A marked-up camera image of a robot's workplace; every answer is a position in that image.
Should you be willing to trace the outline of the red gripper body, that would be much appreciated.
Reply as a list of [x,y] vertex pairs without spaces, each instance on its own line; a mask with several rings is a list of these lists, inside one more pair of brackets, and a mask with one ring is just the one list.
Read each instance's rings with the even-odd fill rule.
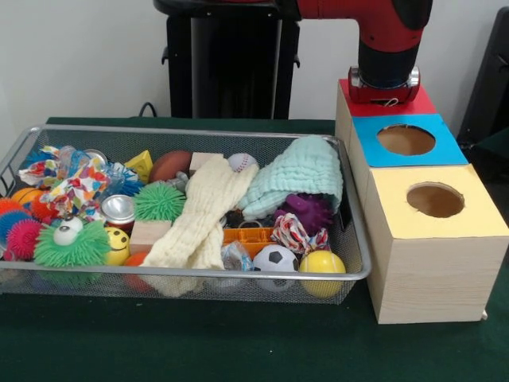
[[402,85],[392,88],[372,87],[361,78],[357,66],[351,66],[348,71],[348,93],[354,103],[378,103],[383,106],[409,103],[416,98],[420,83],[418,66],[412,68],[408,79]]

